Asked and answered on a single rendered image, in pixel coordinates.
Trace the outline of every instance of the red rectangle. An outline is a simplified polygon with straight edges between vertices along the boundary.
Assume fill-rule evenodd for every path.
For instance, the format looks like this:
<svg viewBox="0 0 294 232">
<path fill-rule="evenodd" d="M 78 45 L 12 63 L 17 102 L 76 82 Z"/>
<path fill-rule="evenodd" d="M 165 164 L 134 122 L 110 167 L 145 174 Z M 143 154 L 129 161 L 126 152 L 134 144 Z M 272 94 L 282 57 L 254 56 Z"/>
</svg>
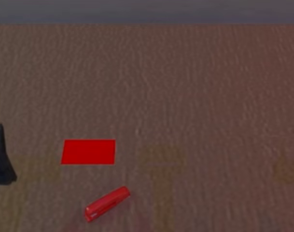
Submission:
<svg viewBox="0 0 294 232">
<path fill-rule="evenodd" d="M 61 164 L 114 164 L 115 140 L 65 140 Z"/>
</svg>

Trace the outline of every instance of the wooden floor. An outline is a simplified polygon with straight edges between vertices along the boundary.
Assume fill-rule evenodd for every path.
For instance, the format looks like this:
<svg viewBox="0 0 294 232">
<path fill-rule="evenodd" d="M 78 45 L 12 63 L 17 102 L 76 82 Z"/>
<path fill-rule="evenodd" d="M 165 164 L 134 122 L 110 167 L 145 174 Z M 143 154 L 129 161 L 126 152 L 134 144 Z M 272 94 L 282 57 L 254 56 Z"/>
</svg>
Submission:
<svg viewBox="0 0 294 232">
<path fill-rule="evenodd" d="M 0 122 L 0 232 L 294 232 L 294 26 L 0 26 Z M 69 138 L 116 164 L 61 166 Z"/>
</svg>

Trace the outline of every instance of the brown surface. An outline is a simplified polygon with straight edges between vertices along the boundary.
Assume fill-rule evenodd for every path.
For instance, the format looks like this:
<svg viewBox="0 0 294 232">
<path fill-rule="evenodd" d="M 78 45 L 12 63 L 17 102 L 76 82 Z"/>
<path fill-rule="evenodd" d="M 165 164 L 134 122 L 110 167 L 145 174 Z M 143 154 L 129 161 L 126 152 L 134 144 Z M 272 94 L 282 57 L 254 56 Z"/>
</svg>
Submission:
<svg viewBox="0 0 294 232">
<path fill-rule="evenodd" d="M 0 26 L 0 122 L 0 232 L 294 232 L 294 26 Z M 60 166 L 67 138 L 116 164 Z"/>
</svg>

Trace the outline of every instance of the brown floor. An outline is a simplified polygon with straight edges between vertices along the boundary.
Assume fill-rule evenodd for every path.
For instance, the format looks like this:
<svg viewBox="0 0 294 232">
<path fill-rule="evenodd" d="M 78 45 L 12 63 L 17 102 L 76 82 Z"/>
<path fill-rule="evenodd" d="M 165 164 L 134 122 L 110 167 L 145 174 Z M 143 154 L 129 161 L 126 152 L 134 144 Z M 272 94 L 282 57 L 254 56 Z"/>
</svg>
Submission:
<svg viewBox="0 0 294 232">
<path fill-rule="evenodd" d="M 0 232 L 294 232 L 294 26 L 0 26 L 0 122 Z M 116 164 L 61 166 L 68 138 Z"/>
</svg>

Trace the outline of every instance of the dark gray pyramid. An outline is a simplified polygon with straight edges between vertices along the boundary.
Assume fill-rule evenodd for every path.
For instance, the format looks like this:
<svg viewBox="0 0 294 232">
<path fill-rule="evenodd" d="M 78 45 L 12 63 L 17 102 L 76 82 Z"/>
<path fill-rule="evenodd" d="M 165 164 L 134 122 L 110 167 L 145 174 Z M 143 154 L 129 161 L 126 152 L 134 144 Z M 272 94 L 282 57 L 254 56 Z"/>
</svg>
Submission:
<svg viewBox="0 0 294 232">
<path fill-rule="evenodd" d="M 17 180 L 17 175 L 6 153 L 3 125 L 0 124 L 0 185 L 9 185 Z"/>
</svg>

